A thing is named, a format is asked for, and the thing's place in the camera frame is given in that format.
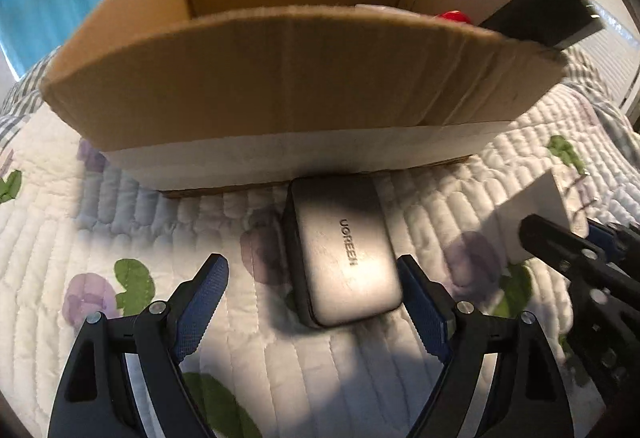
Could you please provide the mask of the white charger plug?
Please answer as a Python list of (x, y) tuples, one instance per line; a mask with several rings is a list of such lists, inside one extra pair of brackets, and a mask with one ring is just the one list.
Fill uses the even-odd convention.
[(584, 199), (589, 199), (589, 195), (582, 193), (583, 184), (574, 169), (554, 167), (497, 208), (498, 226), (509, 263), (533, 257), (518, 237), (521, 222), (529, 215), (541, 216), (580, 237), (587, 236)]

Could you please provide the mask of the black remote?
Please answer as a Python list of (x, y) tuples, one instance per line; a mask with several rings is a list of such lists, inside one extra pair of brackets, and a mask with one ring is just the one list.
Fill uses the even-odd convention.
[(603, 30), (604, 23), (588, 0), (511, 0), (480, 28), (565, 50)]

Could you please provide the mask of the red white tube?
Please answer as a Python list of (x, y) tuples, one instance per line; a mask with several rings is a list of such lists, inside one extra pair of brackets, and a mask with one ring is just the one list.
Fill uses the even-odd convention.
[(450, 22), (472, 25), (472, 20), (465, 13), (459, 10), (443, 12), (437, 15), (442, 20), (450, 20)]

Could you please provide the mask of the white louvred wardrobe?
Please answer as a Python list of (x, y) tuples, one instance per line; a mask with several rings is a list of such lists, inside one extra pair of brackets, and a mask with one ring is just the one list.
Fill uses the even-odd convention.
[(614, 103), (625, 114), (639, 93), (639, 31), (623, 0), (588, 0), (604, 28), (579, 42), (596, 62)]

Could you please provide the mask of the grey UGREEN power bank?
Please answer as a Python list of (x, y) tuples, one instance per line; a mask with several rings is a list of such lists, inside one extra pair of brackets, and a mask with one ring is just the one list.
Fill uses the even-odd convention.
[(282, 230), (303, 324), (352, 324), (401, 304), (396, 257), (370, 177), (320, 175), (291, 181)]

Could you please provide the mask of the grey checked bedsheet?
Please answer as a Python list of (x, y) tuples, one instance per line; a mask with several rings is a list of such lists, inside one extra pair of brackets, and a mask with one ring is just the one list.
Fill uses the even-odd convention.
[(0, 146), (4, 150), (42, 104), (40, 84), (60, 48), (55, 48), (29, 68), (1, 102)]

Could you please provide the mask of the brown cardboard box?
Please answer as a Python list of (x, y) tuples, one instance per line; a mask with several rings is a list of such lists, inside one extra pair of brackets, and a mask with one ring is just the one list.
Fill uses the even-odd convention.
[(164, 193), (456, 161), (563, 74), (560, 51), (480, 28), (506, 2), (103, 0), (42, 95)]

